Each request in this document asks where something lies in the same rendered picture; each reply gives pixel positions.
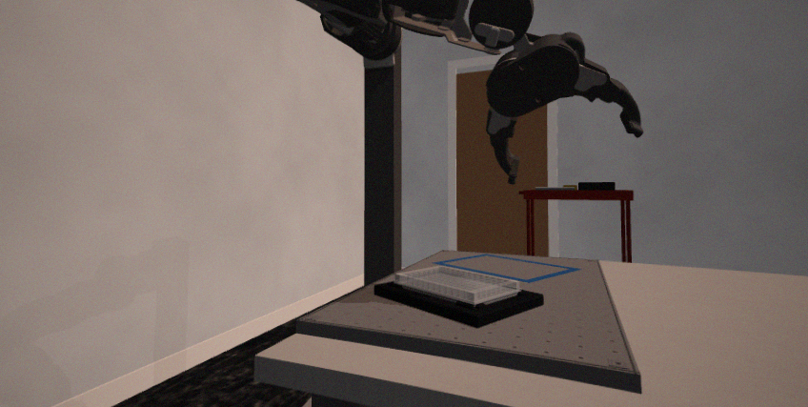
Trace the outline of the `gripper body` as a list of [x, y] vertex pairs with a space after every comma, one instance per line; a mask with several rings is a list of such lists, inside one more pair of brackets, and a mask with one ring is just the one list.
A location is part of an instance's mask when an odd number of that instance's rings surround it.
[[496, 112], [518, 117], [558, 98], [574, 96], [579, 64], [585, 58], [578, 34], [526, 32], [513, 46], [513, 51], [497, 61], [486, 83], [488, 103]]

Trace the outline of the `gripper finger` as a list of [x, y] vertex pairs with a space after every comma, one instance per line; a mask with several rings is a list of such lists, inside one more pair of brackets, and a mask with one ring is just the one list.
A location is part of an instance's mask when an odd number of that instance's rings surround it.
[[512, 185], [514, 185], [516, 181], [520, 158], [519, 156], [513, 155], [509, 148], [509, 137], [514, 136], [514, 125], [516, 122], [517, 117], [504, 116], [491, 107], [489, 108], [486, 132], [490, 136], [497, 162], [503, 171], [509, 175], [508, 183]]
[[635, 99], [627, 88], [618, 80], [611, 78], [607, 70], [586, 58], [579, 64], [579, 77], [573, 88], [574, 95], [579, 95], [593, 102], [595, 99], [606, 103], [616, 102], [624, 110], [620, 119], [627, 133], [639, 138], [643, 134], [641, 119]]

